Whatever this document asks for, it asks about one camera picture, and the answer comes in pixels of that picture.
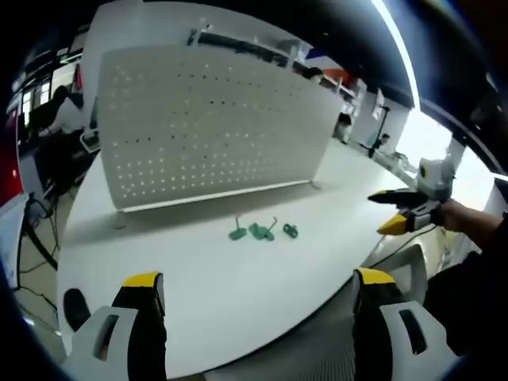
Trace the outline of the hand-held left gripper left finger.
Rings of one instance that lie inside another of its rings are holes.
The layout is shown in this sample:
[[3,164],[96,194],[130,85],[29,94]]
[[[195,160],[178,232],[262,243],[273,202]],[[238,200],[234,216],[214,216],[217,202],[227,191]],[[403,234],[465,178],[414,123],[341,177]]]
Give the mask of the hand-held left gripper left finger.
[[113,302],[91,313],[83,293],[63,296],[73,331],[63,369],[72,380],[165,380],[164,277],[158,271],[123,282]]

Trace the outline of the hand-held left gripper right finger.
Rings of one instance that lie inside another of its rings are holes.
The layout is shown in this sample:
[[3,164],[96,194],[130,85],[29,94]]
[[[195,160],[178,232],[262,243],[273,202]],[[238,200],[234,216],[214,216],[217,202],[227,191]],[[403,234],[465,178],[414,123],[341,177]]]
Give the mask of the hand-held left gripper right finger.
[[353,277],[356,380],[442,380],[459,357],[444,326],[407,301],[388,273],[359,267]]

